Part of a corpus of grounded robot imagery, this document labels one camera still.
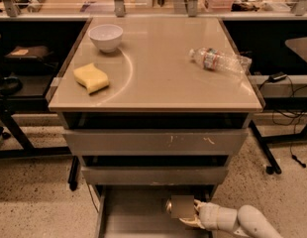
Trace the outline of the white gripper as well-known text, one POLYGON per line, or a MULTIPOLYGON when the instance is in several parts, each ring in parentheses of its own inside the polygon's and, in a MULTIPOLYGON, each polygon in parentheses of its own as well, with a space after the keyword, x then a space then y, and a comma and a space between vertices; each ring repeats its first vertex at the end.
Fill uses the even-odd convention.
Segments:
POLYGON ((218 229, 218 211, 220 206, 214 203, 205 203, 198 199, 193 200, 194 209, 199 213, 199 218, 180 218, 180 221, 192 228, 200 228, 206 230, 218 229))

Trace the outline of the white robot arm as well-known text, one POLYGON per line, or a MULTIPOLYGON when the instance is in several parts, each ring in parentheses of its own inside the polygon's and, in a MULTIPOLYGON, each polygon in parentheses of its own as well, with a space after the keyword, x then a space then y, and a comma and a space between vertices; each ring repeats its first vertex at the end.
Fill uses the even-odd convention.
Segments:
POLYGON ((246 238, 283 238, 266 217, 251 205, 234 209, 195 199, 194 210, 192 218, 180 218, 180 221, 190 227, 220 230, 246 238))

